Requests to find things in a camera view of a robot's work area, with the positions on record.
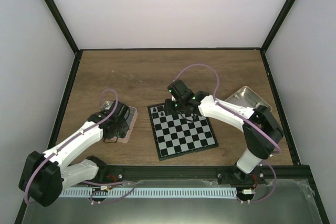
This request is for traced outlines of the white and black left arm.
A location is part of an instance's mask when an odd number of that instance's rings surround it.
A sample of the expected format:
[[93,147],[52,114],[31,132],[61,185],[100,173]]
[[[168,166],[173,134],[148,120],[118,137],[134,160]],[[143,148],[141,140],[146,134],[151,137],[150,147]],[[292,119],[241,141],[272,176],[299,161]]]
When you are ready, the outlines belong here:
[[138,113],[122,102],[105,102],[99,112],[58,145],[39,153],[30,153],[24,164],[18,187],[24,200],[33,199],[40,205],[51,205],[61,192],[78,183],[102,184],[107,178],[107,164],[89,156],[78,164],[76,159],[91,145],[103,141],[126,143]]

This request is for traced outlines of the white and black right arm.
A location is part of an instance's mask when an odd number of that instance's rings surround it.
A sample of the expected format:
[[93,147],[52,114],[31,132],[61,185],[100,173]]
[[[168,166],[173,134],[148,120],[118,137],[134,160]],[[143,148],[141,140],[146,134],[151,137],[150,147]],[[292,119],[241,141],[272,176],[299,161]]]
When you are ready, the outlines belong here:
[[257,108],[238,106],[215,98],[204,91],[194,93],[177,79],[167,90],[170,99],[165,100],[167,114],[195,114],[229,124],[244,134],[247,148],[235,163],[232,177],[244,184],[252,177],[253,170],[273,152],[280,152],[278,143],[284,132],[270,111],[259,105]]

